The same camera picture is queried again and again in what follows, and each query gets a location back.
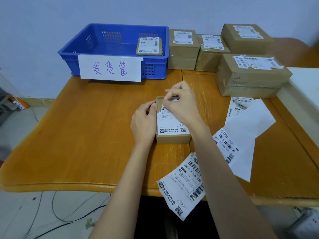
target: person's left arm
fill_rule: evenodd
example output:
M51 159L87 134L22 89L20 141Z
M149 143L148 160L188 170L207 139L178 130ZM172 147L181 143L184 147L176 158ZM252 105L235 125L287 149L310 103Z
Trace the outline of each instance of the person's left arm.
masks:
M134 237L147 157L156 133L157 106L154 102L142 104L132 117L135 146L121 180L89 239Z

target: person's right arm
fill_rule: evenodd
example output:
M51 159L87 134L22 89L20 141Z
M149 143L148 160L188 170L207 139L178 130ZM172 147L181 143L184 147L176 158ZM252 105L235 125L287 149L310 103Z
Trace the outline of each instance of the person's right arm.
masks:
M277 238L241 187L202 120L193 91L183 81L166 90L163 105L189 129L209 209L220 238ZM173 95L178 102L170 102Z

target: cardboard box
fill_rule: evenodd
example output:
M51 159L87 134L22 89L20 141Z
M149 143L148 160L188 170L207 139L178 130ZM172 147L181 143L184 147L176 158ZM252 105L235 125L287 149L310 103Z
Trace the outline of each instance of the cardboard box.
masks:
M272 98L292 76L286 67L271 70L239 68L233 56L238 55L223 54L217 76L215 76L222 96ZM269 55L251 56L272 58Z
M200 49L196 61L197 71L207 71L207 72L217 72L218 65L223 53L230 53L227 44L223 39L221 42L224 46L224 50L204 48L202 35L197 35L198 42L200 44Z
M174 32L191 32L193 44L175 44ZM197 59L199 42L195 30L170 29L169 30L169 55L178 59Z
M156 98L157 104L157 112L156 112L156 121L157 121L157 113L161 111L162 102L164 96L158 96ZM182 135L159 135L157 132L157 123L156 123L156 142L157 144L181 144L181 143L189 143L190 134L182 134Z
M168 57L167 69L194 70L196 59L179 59L172 56Z
M263 39L242 38L233 26L251 26ZM272 47L273 38L256 24L224 24L221 36L232 53L267 54Z
M159 53L138 53L139 46L140 46L140 40L141 40L141 38L138 39L138 46L136 47L136 55L163 56L163 48L162 48L162 39L161 38L159 38Z

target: black pants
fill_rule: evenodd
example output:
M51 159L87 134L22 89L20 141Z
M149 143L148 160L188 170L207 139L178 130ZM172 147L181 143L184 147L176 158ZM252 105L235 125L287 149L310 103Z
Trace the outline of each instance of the black pants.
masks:
M134 238L166 238L166 206L163 197L141 196ZM199 202L185 221L181 221L172 211L170 213L178 232L178 239L219 238L206 201Z

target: human hand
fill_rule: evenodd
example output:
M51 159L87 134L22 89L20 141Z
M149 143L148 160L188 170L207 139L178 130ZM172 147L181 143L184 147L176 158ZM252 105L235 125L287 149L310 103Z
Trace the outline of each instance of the human hand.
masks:
M150 145L153 142L156 134L156 110L157 105L153 100L142 104L133 114L131 129L135 143Z
M191 129L192 124L203 122L197 108L195 94L186 81L173 85L171 89L166 89L165 92L167 94L163 99L164 107L169 109L188 129ZM178 102L168 100L174 95L180 97Z

